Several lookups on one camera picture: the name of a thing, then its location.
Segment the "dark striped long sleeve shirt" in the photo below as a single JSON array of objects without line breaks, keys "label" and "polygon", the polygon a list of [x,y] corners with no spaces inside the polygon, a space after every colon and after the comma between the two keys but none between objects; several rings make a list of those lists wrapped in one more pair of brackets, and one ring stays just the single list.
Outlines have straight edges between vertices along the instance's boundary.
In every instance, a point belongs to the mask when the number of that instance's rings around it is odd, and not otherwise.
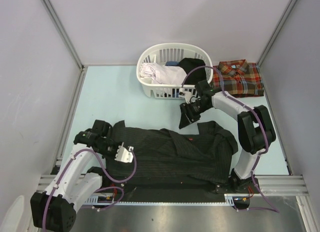
[{"label": "dark striped long sleeve shirt", "polygon": [[197,124],[198,134],[179,134],[168,129],[113,127],[112,139],[132,146],[137,167],[106,158],[106,168],[115,179],[133,175],[131,182],[155,178],[194,178],[217,184],[228,181],[232,156],[238,144],[231,132],[215,121]]}]

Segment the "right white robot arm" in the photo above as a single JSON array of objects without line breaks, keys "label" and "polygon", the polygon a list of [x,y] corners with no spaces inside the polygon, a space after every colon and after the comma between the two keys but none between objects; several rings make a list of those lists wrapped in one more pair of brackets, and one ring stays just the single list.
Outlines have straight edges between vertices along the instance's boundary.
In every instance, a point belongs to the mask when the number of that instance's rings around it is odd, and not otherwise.
[{"label": "right white robot arm", "polygon": [[258,188],[255,169],[260,157],[266,154],[269,146],[276,140],[275,129],[268,109],[264,105],[252,107],[224,91],[223,88],[211,88],[207,81],[195,85],[198,97],[190,91],[180,88],[178,95],[185,99],[180,107],[179,128],[185,128],[201,118],[201,113],[214,108],[221,110],[237,121],[238,140],[241,153],[238,162],[231,171],[229,183],[236,193],[249,188]]}]

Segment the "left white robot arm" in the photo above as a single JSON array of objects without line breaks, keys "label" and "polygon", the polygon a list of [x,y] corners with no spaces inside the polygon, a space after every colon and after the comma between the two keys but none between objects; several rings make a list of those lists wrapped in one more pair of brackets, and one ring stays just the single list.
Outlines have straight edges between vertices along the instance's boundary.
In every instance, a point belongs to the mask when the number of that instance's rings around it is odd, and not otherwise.
[{"label": "left white robot arm", "polygon": [[112,184],[103,164],[92,166],[79,181],[91,159],[114,156],[118,143],[111,138],[113,127],[106,121],[95,120],[91,128],[79,132],[68,161],[60,168],[43,192],[30,199],[33,225],[43,231],[69,232],[77,212],[95,192],[105,192]]}]

